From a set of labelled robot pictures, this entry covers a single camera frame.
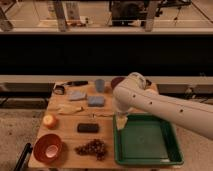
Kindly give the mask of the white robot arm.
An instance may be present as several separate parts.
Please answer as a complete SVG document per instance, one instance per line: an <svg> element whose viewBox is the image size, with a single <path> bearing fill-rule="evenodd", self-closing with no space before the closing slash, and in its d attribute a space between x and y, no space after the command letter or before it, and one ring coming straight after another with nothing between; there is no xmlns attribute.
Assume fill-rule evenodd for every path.
<svg viewBox="0 0 213 171"><path fill-rule="evenodd" d="M213 105L147 91L146 78L138 72L114 81L113 108L119 116L130 108L146 111L213 140Z"/></svg>

